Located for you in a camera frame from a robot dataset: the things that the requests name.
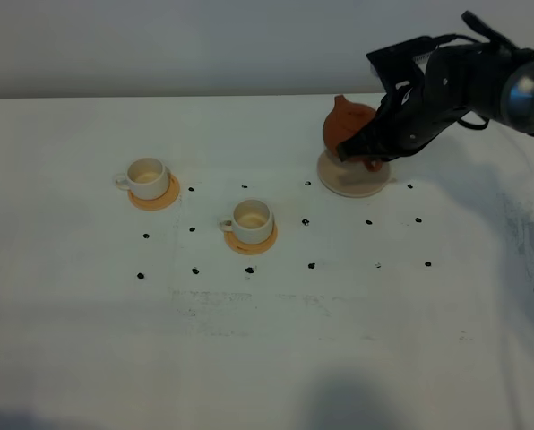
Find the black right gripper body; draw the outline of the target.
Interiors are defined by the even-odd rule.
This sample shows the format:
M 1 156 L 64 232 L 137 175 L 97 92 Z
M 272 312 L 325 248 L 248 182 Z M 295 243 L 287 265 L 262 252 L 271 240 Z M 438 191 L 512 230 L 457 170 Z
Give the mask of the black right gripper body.
M 366 55 L 386 91 L 366 126 L 370 156 L 386 161 L 414 155 L 464 116 L 462 108 L 438 94 L 447 89 L 443 79 L 429 82 L 418 67 L 422 57 L 431 59 L 439 46 L 457 38 L 422 36 Z

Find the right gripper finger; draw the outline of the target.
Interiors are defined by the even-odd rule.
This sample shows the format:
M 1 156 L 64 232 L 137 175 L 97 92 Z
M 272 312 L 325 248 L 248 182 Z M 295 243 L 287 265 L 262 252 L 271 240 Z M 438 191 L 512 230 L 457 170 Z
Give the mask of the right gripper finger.
M 336 146 L 341 161 L 369 159 L 383 161 L 380 153 L 380 134 L 377 132 L 374 117 L 342 116 L 339 118 L 341 130 L 349 132 L 346 140 Z

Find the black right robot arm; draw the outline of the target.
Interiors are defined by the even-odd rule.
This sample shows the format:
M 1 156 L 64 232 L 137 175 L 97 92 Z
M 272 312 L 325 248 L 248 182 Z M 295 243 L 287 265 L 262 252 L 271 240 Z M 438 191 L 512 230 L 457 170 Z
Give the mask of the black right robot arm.
M 367 54 L 386 91 L 375 118 L 337 146 L 342 161 L 420 152 L 468 113 L 534 137 L 534 50 L 418 37 Z

